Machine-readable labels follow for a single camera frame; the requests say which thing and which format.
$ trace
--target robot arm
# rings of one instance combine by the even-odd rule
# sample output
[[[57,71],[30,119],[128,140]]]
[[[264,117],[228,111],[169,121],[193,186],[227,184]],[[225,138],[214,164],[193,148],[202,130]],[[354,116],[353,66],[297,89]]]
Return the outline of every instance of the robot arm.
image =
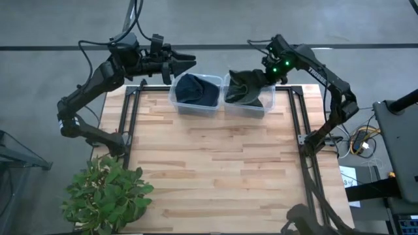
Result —
[[[350,85],[319,62],[307,45],[289,45],[281,35],[276,35],[266,49],[270,53],[263,57],[262,64],[266,67],[269,85],[276,82],[286,84],[286,74],[290,70],[303,69],[331,93],[329,119],[319,130],[310,133],[302,146],[305,156],[315,155],[324,147],[326,135],[359,111],[356,97],[351,92]]]
[[[171,84],[170,74],[174,77],[196,65],[194,55],[184,55],[171,50],[169,44],[163,44],[163,37],[153,35],[150,51],[140,48],[136,36],[128,33],[117,43],[108,46],[111,56],[95,69],[84,85],[57,103],[58,121],[61,134],[75,138],[83,136],[87,143],[105,144],[112,156],[126,152],[121,133],[106,133],[88,125],[77,111],[98,97],[123,85],[125,78],[132,81],[134,76],[161,73],[165,84]]]

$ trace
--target floor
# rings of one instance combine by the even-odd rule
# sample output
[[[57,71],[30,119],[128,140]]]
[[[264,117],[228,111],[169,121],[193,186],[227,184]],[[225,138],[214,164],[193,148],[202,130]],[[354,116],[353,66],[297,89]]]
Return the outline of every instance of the floor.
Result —
[[[0,47],[74,46],[80,39],[106,41],[120,33],[128,4],[129,0],[2,0]],[[418,39],[418,28],[414,27],[418,16],[407,0],[145,0],[140,22],[145,34],[159,33],[171,44],[244,44],[247,39],[268,39],[276,33],[295,44],[400,44]],[[147,44],[142,38],[140,43]],[[223,76],[229,69],[261,68],[262,56],[255,50],[187,53],[195,54],[198,61],[190,72]],[[351,84],[361,108],[395,99],[418,86],[418,49],[315,53],[318,60]],[[93,66],[108,56],[105,51],[88,54]],[[74,91],[76,84],[83,84],[87,75],[88,66],[80,52],[0,51],[0,129],[54,162],[49,172],[31,170],[12,234],[52,234],[72,229],[58,206],[68,197],[63,189],[85,166],[91,147],[83,138],[60,135],[56,102]],[[159,76],[147,81],[162,83]],[[306,73],[291,72],[289,83],[310,84],[315,80]],[[103,101],[104,95],[89,106],[100,114]],[[79,114],[88,123],[97,122],[86,110]],[[361,110],[346,127],[353,130],[371,115],[371,110]],[[384,177],[391,166],[383,142],[378,140],[376,157],[383,163],[380,174]],[[340,153],[345,151],[346,147],[341,146]],[[367,165],[355,156],[340,163]],[[381,226],[356,221],[356,227],[376,231]]]

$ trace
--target potted plant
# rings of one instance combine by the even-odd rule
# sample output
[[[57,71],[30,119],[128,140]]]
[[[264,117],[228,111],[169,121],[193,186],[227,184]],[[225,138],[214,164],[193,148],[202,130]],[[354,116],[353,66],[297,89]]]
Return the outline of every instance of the potted plant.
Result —
[[[71,197],[60,206],[66,220],[81,224],[82,234],[111,234],[144,215],[151,203],[144,196],[153,187],[140,180],[141,168],[125,170],[106,155],[87,166],[74,175],[67,187]]]

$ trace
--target clear plastic container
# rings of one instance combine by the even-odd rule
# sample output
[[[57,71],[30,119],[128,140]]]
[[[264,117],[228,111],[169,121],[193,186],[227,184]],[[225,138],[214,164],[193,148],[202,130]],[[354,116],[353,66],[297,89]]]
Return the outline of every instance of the clear plastic container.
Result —
[[[203,117],[214,117],[216,112],[219,110],[219,107],[222,103],[221,89],[223,87],[223,79],[218,76],[205,75],[205,74],[193,74],[196,77],[215,84],[219,88],[219,97],[217,98],[217,106],[202,106],[196,104],[184,104],[177,102],[176,98],[176,86],[178,81],[185,75],[185,73],[179,75],[177,78],[173,79],[170,92],[169,92],[169,101],[175,107],[179,114],[187,115],[196,115]]]
[[[224,86],[222,89],[224,101],[226,100],[230,80],[231,80],[231,76],[229,74],[225,75]],[[263,118],[265,114],[267,114],[269,111],[271,111],[274,108],[275,94],[276,94],[275,86],[268,86],[268,87],[264,87],[261,89],[259,100],[261,104],[263,104],[262,108],[224,102],[225,115],[242,116],[246,118],[250,118],[250,117],[251,118]]]

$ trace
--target butcher block tabletop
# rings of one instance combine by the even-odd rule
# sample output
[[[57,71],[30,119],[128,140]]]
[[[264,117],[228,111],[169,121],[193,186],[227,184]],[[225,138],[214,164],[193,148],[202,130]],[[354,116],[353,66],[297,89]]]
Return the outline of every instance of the butcher block tabletop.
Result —
[[[319,86],[301,86],[311,128],[318,129],[324,123]],[[118,128],[125,89],[107,93],[102,130]],[[145,215],[121,232],[280,232],[286,212],[307,204],[285,91],[276,92],[276,105],[263,119],[226,116],[223,107],[214,118],[178,115],[167,98],[168,91],[141,92],[129,169],[141,167],[155,189],[147,195],[153,202]],[[93,156],[107,152],[95,148]],[[317,158],[325,197],[353,227],[335,153],[322,151]]]

